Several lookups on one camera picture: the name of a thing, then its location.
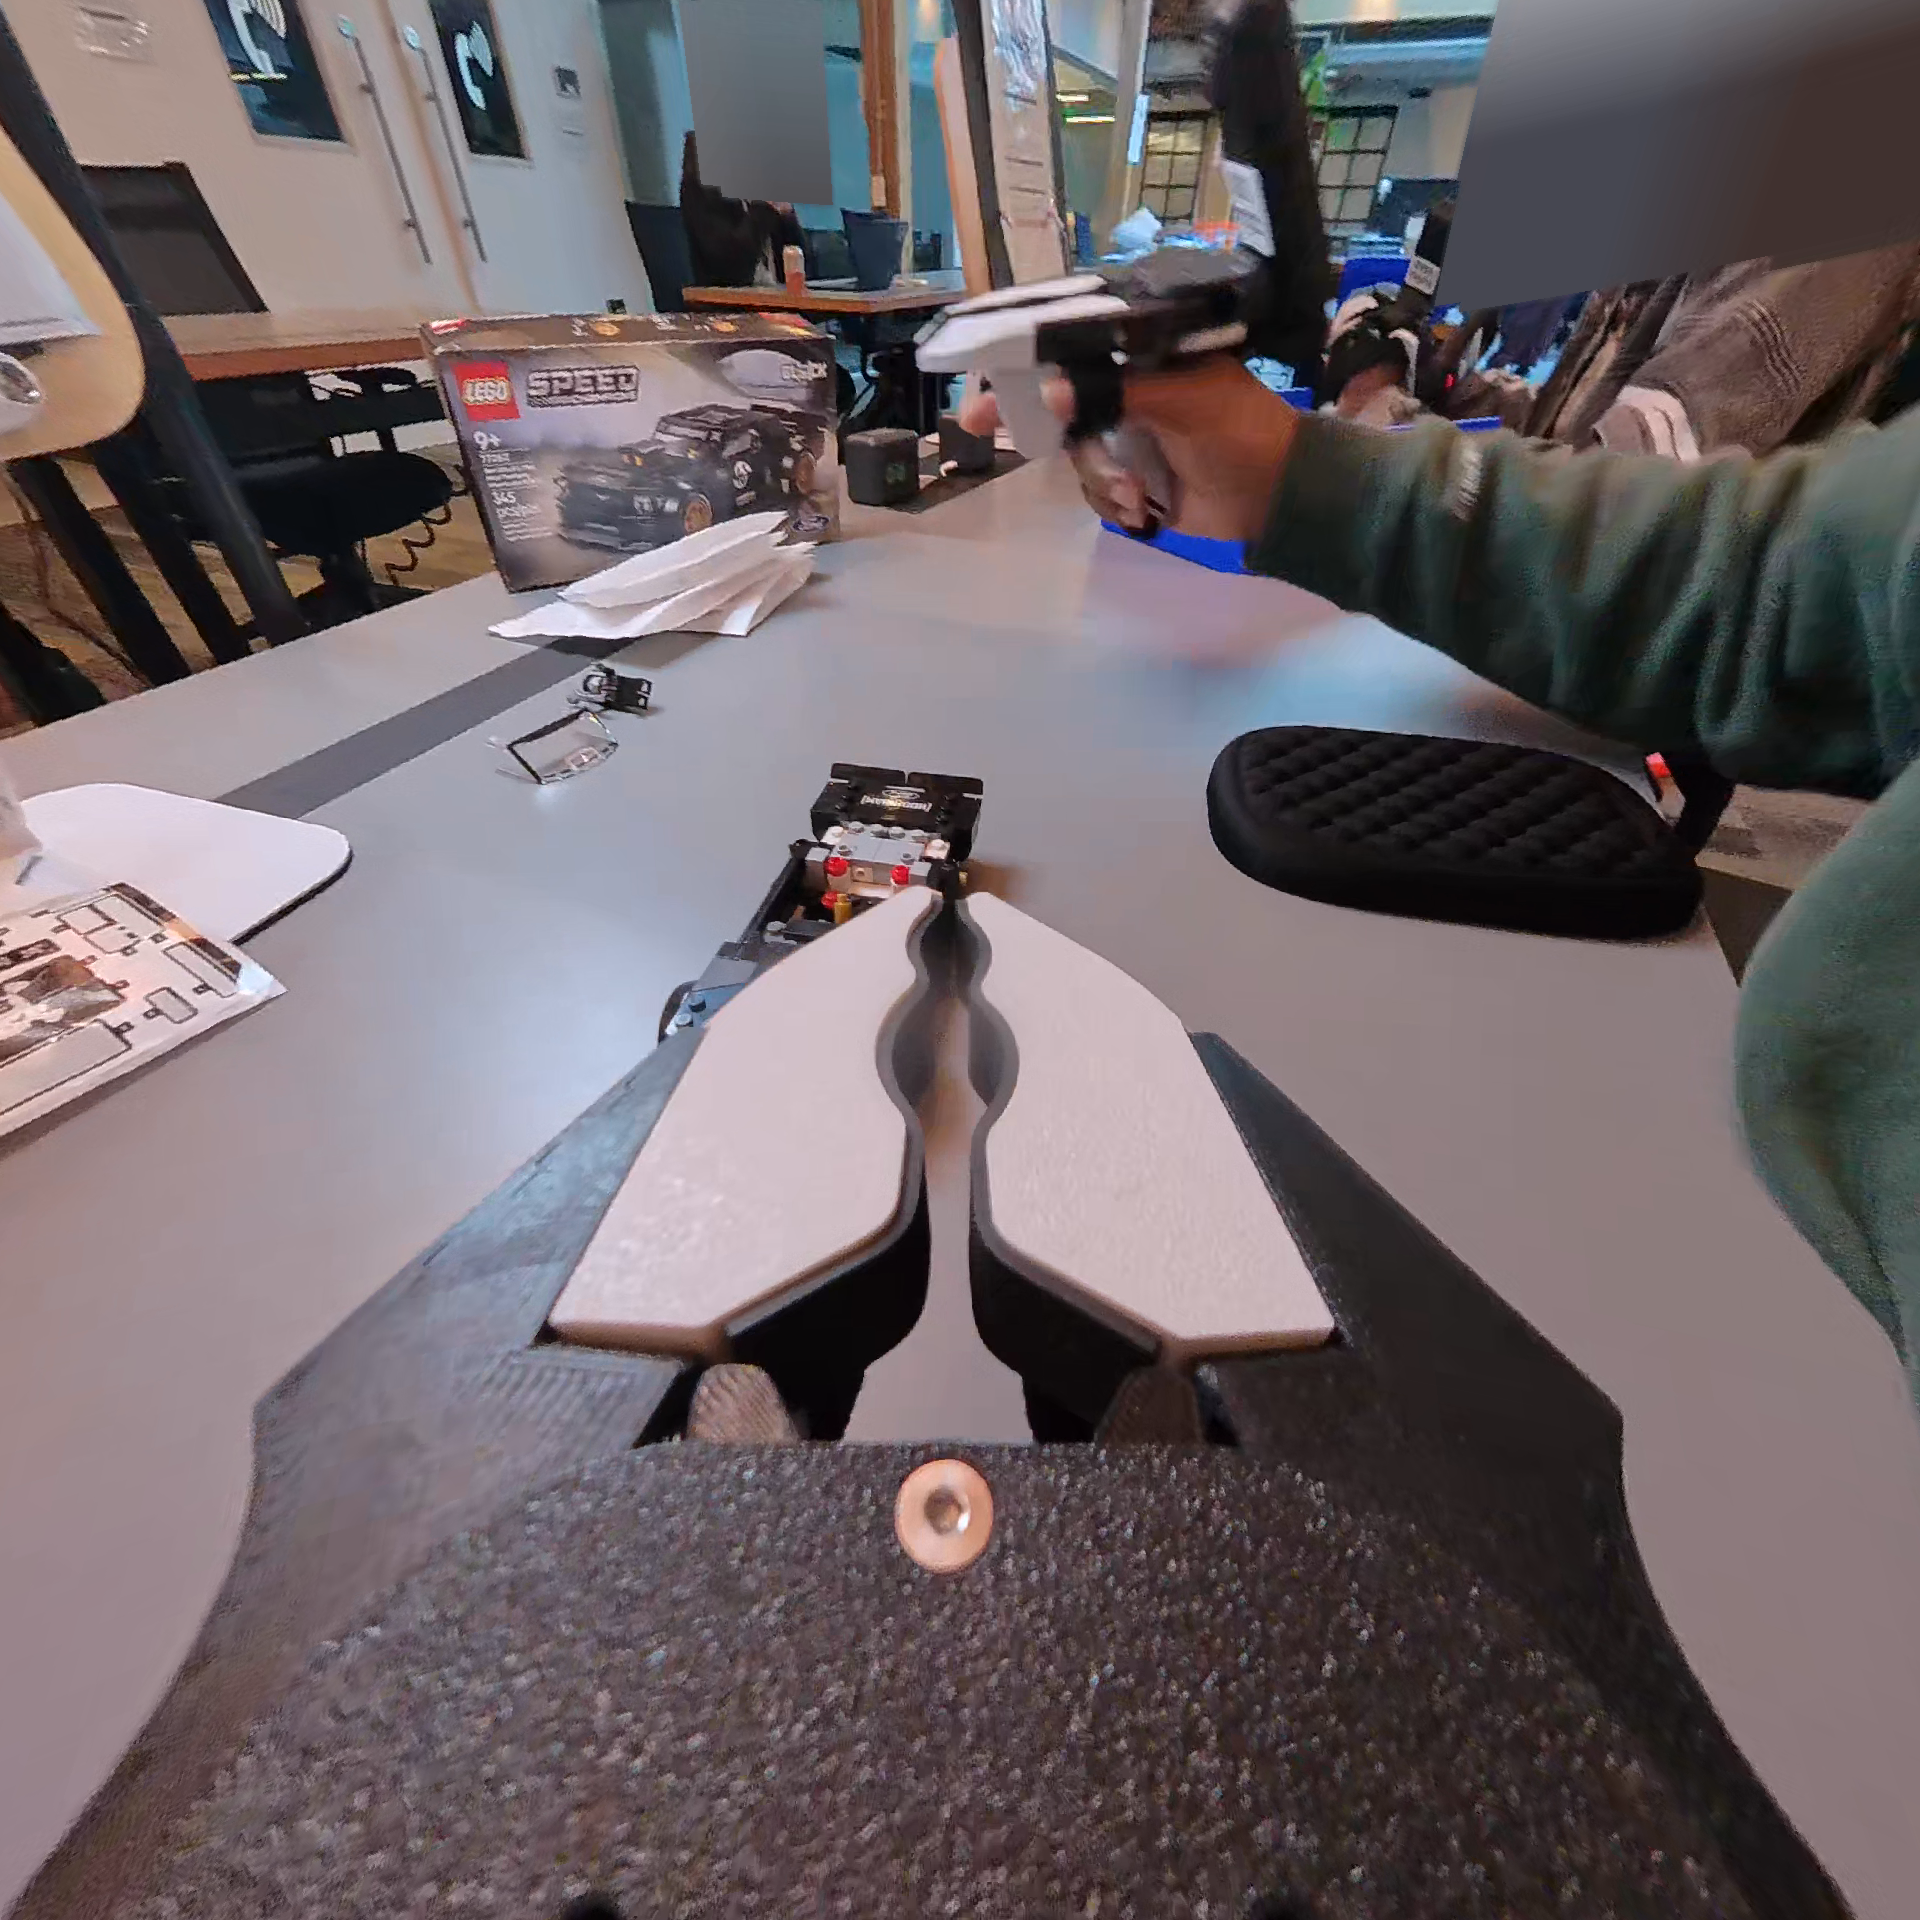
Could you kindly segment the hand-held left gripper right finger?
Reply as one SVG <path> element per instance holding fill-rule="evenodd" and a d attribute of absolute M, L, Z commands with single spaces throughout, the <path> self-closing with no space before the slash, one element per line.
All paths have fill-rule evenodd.
<path fill-rule="evenodd" d="M 1184 1021 L 1116 962 L 973 893 L 970 1290 L 1026 1396 L 1108 1411 L 1128 1376 L 1338 1335 Z"/>

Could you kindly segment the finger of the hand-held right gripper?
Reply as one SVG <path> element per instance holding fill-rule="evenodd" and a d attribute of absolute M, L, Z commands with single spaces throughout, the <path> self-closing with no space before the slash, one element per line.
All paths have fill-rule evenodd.
<path fill-rule="evenodd" d="M 1068 275 L 949 301 L 918 328 L 917 341 L 926 343 L 941 326 L 972 326 L 976 320 L 988 328 L 1017 324 L 1038 328 L 1043 324 L 1098 320 L 1116 314 L 1121 314 L 1121 296 L 1105 277 Z"/>
<path fill-rule="evenodd" d="M 1084 323 L 938 323 L 918 336 L 918 367 L 1044 381 L 1085 346 L 1084 334 Z"/>

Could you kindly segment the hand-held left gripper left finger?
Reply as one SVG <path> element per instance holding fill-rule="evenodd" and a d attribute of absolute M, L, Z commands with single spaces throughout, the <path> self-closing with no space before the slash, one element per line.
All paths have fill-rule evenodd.
<path fill-rule="evenodd" d="M 923 943 L 941 911 L 900 893 L 657 1048 L 678 1075 L 552 1304 L 557 1344 L 738 1360 L 794 1407 L 853 1407 L 928 1296 Z"/>

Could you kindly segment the lego car model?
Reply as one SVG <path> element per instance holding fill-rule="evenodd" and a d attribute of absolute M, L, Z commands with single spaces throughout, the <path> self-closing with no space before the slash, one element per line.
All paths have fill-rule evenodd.
<path fill-rule="evenodd" d="M 973 775 L 836 762 L 748 926 L 668 996 L 659 1040 L 705 1026 L 757 975 L 897 895 L 958 898 L 984 789 Z"/>

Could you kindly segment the lego set box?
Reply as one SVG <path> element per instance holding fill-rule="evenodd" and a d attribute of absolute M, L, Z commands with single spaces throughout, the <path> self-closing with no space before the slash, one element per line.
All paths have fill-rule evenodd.
<path fill-rule="evenodd" d="M 804 320 L 458 317 L 420 324 L 420 347 L 512 592 L 734 520 L 838 534 L 838 366 Z"/>

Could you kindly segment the clear lego windshield piece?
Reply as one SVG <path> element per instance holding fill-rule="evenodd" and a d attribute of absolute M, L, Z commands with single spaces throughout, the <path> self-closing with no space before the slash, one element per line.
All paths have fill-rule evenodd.
<path fill-rule="evenodd" d="M 617 752 L 617 735 L 602 710 L 568 707 L 560 715 L 521 735 L 500 735 L 492 747 L 510 775 L 552 787 L 580 776 Z"/>

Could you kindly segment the lego sticker sheet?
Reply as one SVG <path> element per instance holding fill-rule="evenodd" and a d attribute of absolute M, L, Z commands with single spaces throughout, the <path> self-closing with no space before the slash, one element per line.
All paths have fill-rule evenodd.
<path fill-rule="evenodd" d="M 3 911 L 3 1135 L 282 996 L 254 957 L 128 883 L 11 890 Z"/>

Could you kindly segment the white booklet stand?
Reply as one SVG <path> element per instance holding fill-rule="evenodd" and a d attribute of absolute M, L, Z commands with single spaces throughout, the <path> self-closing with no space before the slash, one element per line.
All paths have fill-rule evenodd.
<path fill-rule="evenodd" d="M 972 296 L 1072 268 L 1043 2 L 954 2 L 936 45 L 958 268 Z"/>

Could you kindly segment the crumpled white paper bag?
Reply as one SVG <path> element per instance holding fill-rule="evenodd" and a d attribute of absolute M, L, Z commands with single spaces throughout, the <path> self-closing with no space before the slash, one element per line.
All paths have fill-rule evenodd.
<path fill-rule="evenodd" d="M 788 542 L 780 511 L 731 519 L 594 572 L 492 632 L 613 644 L 669 632 L 738 637 L 810 581 L 817 548 Z"/>

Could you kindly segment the black office chair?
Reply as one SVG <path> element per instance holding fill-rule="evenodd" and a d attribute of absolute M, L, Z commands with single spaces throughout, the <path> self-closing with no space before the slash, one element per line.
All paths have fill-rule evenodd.
<path fill-rule="evenodd" d="M 227 243 L 187 167 L 82 165 L 138 290 L 168 317 L 261 316 L 268 304 Z M 227 456 L 277 559 L 310 563 L 320 583 L 299 594 L 314 629 L 424 594 L 388 567 L 380 583 L 368 544 L 432 546 L 454 484 L 424 452 L 403 450 L 400 424 L 444 419 L 438 388 L 406 367 L 347 367 L 332 388 L 309 373 L 198 379 L 208 432 Z"/>

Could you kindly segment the black metal pole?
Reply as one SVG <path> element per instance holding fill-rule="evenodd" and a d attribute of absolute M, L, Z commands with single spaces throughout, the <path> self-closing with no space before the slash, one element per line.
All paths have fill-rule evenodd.
<path fill-rule="evenodd" d="M 153 304 L 138 290 L 108 219 L 88 188 L 56 112 L 10 20 L 3 20 L 3 120 L 26 167 L 60 207 L 88 271 L 104 285 L 106 317 L 121 323 L 134 357 L 138 413 L 221 551 L 265 643 L 309 632 L 233 469 L 211 435 L 192 374 Z"/>

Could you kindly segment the wooden stand board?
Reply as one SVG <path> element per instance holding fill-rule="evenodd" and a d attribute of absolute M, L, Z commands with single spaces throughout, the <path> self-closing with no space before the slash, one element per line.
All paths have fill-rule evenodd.
<path fill-rule="evenodd" d="M 3 460 L 108 439 L 147 388 L 138 328 L 80 228 L 3 136 Z"/>

